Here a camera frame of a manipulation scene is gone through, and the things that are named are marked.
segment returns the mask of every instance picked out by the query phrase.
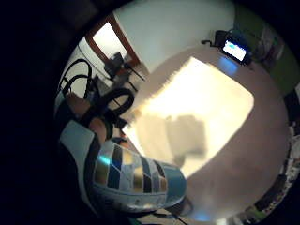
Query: black strap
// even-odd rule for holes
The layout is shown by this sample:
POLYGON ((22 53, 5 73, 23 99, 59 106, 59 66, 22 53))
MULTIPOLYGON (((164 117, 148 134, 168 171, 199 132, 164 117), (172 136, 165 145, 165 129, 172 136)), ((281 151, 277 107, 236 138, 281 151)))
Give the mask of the black strap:
POLYGON ((83 75, 83 74, 78 74, 78 75, 75 75, 74 77, 72 77, 66 84, 66 86, 63 88, 62 92, 63 92, 63 95, 65 96, 66 93, 68 92, 68 89, 69 87, 77 80, 77 79, 80 79, 80 78, 85 78, 85 79, 88 79, 88 76, 87 75, 83 75))
POLYGON ((127 123, 128 123, 128 121, 119 117, 115 123, 115 127, 119 128, 119 129, 123 129, 127 123))
POLYGON ((85 114, 82 116, 80 123, 85 126, 86 128, 88 128, 89 124, 91 123, 92 119, 94 117, 96 117, 97 111, 96 108, 94 106, 91 106, 86 112, 85 114))
POLYGON ((104 117, 100 117, 100 119, 102 120, 102 122, 104 123, 105 128, 106 128, 105 140, 109 140, 113 136, 113 124, 111 122, 109 122, 108 120, 106 120, 104 117))
POLYGON ((133 104, 134 96, 129 89, 126 89, 126 88, 113 89, 111 92, 109 92, 101 97, 101 99, 96 107, 97 107, 97 109, 104 109, 105 107, 107 107, 109 105, 110 102, 112 102, 113 100, 115 100, 121 96, 127 96, 126 101, 124 102, 123 105, 121 105, 117 109, 112 110, 112 112, 115 116, 119 116, 119 115, 123 114, 124 112, 126 112, 133 104))
POLYGON ((87 97, 87 92, 88 92, 89 87, 90 87, 91 82, 92 82, 92 67, 91 67, 91 65, 89 65, 89 63, 85 59, 79 58, 79 59, 75 60, 73 63, 71 63, 68 66, 66 72, 63 75, 62 81, 59 83, 59 88, 61 88, 62 82, 63 82, 64 78, 66 78, 67 73, 69 72, 69 70, 72 67, 74 67, 76 64, 79 64, 79 63, 85 63, 87 65, 87 75, 85 75, 87 77, 87 83, 86 83, 85 92, 84 92, 84 98, 86 98, 87 97))

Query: table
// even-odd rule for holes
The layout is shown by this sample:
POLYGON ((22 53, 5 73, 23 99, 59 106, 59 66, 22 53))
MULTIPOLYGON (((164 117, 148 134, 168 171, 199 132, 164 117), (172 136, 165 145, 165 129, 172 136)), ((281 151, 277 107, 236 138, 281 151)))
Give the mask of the table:
POLYGON ((187 198, 193 204, 187 218, 227 218, 258 201, 276 180, 289 148, 287 112, 271 76, 260 65, 240 66, 214 48, 189 49, 163 62, 142 84, 134 106, 155 93, 190 56, 217 67, 255 99, 243 126, 187 179, 187 198))

